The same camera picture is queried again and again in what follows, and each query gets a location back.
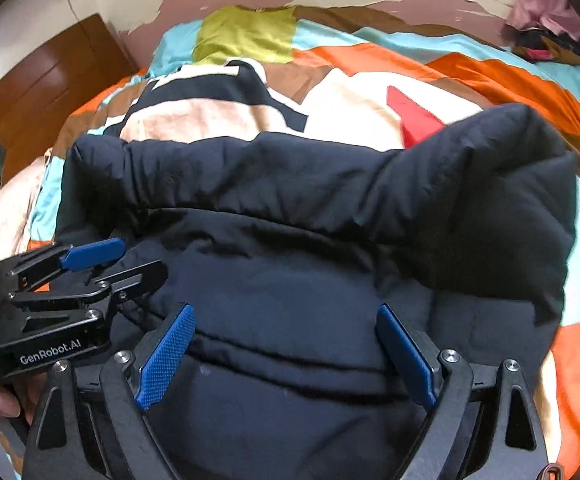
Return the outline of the dark navy padded jacket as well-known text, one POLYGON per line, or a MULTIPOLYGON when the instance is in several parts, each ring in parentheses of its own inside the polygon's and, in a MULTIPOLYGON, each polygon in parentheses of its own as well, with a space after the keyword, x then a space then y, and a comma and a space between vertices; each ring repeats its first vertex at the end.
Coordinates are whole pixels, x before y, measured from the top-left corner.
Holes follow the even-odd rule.
POLYGON ((197 331, 149 421, 186 479, 386 479, 423 411, 375 336, 383 304, 530 386, 555 338, 575 239, 576 158, 535 110, 484 110, 405 151, 279 132, 191 144, 82 136, 56 237, 122 237, 112 346, 179 304, 197 331))

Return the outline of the pile of dark clothes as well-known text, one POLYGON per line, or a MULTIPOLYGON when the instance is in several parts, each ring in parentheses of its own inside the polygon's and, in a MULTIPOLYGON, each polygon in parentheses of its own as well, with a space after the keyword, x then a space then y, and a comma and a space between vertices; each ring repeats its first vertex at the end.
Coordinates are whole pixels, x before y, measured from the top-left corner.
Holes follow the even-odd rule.
POLYGON ((555 35, 546 28, 518 32, 512 52, 531 63, 555 62, 580 66, 580 43, 566 32, 555 35))

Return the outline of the brown wooden headboard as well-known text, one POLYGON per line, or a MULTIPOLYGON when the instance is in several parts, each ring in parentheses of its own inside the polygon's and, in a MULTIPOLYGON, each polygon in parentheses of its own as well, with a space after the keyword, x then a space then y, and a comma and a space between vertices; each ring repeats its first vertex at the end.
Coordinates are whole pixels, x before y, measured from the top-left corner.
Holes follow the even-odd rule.
POLYGON ((136 71, 101 16, 52 37, 0 79, 3 180, 9 181, 58 139, 67 117, 136 71))

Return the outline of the colourful patchwork bed sheet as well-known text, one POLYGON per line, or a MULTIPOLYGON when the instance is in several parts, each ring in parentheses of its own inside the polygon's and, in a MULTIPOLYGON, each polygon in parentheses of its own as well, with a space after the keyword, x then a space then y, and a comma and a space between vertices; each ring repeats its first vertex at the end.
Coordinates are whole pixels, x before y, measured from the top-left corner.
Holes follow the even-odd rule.
MULTIPOLYGON (((171 27, 139 73, 92 84, 32 129, 23 141, 29 164, 0 193, 0 259, 51 242, 65 153, 78 136, 117 122, 152 78, 238 58, 254 60, 269 88, 313 124, 345 102, 391 148, 410 148, 484 108, 522 103, 557 129, 580 163, 580 66, 532 64, 448 27, 408 27, 372 9, 227 6, 171 27)), ((571 479, 580 478, 580 176, 575 229, 566 304, 535 396, 549 456, 571 479)))

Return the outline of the pink curtain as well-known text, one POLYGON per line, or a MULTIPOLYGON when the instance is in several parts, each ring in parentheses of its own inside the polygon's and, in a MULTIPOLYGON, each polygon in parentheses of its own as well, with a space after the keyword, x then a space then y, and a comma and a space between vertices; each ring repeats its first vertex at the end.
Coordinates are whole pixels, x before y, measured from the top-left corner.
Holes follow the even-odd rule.
POLYGON ((516 0, 506 24, 519 32, 544 28, 580 43, 580 16, 568 0, 516 0))

